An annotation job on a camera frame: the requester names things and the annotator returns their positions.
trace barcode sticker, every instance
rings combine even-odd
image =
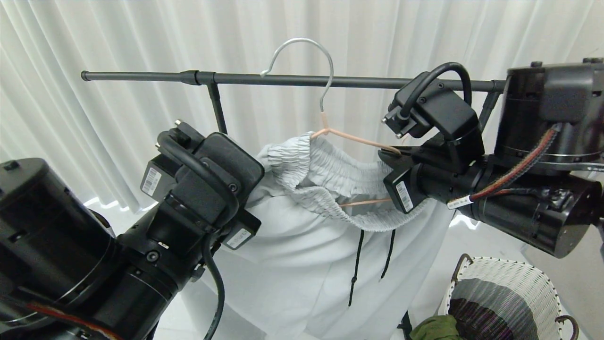
[[[229,245],[229,247],[235,249],[239,247],[239,245],[242,244],[245,240],[247,240],[251,235],[252,233],[250,233],[249,231],[241,229],[226,243],[227,245]]]
[[[454,210],[469,204],[472,204],[472,201],[470,201],[470,195],[450,201],[447,203],[447,208]]]
[[[143,192],[149,196],[153,196],[153,193],[157,188],[157,184],[159,183],[160,178],[161,173],[149,167],[149,172],[147,173],[147,177],[145,178],[145,184],[143,184]]]
[[[406,210],[405,212],[411,211],[413,209],[413,201],[411,201],[411,196],[409,196],[409,191],[407,191],[407,186],[405,186],[404,181],[400,181],[399,184],[396,185],[396,191],[399,192],[400,200]]]

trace white wicker basket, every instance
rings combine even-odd
[[[499,310],[499,314],[507,314],[506,325],[515,333],[515,339],[562,340],[560,322],[565,320],[573,324],[571,340],[579,336],[577,322],[570,316],[562,315],[560,299],[551,280],[541,270],[523,262],[491,257],[471,258],[463,254],[439,308],[439,315],[455,316],[459,312],[449,310],[452,296],[455,301],[464,301],[466,317],[470,315],[468,309],[485,305]],[[479,301],[479,304],[465,304],[470,300]],[[475,313],[480,313],[479,307],[475,309]]]

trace black drawstring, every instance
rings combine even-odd
[[[350,280],[350,298],[348,300],[348,306],[352,305],[352,292],[355,290],[356,274],[359,272],[359,260],[361,259],[361,247],[363,246],[363,237],[365,237],[365,231],[361,230],[361,237],[359,238],[359,247],[356,250],[356,262],[355,262],[355,275]]]
[[[386,265],[384,266],[384,271],[382,272],[382,277],[380,280],[384,278],[386,275],[386,271],[388,270],[388,265],[390,264],[390,256],[392,256],[392,248],[394,248],[394,235],[396,234],[396,229],[392,230],[392,235],[390,236],[390,249],[388,249],[388,257],[386,257]]]

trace basket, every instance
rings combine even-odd
[[[541,270],[529,264],[463,254],[457,263],[439,315],[457,320],[460,336],[472,340],[562,340],[557,291]]]

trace white curtain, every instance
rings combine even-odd
[[[177,118],[203,134],[217,130],[207,91],[84,82],[82,70],[259,73],[282,42],[304,36],[327,47],[337,76],[414,77],[458,61],[471,78],[490,80],[533,60],[601,56],[604,47],[602,1],[2,1],[0,21],[0,161],[45,158],[81,200],[133,211],[152,203],[139,184],[157,133]],[[327,72],[317,49],[296,44],[273,74]],[[321,89],[220,90],[230,134],[252,154],[320,128]],[[331,89],[330,124],[397,143],[379,124],[394,92]],[[474,95],[478,112],[483,98]],[[331,138],[360,160],[376,157]]]

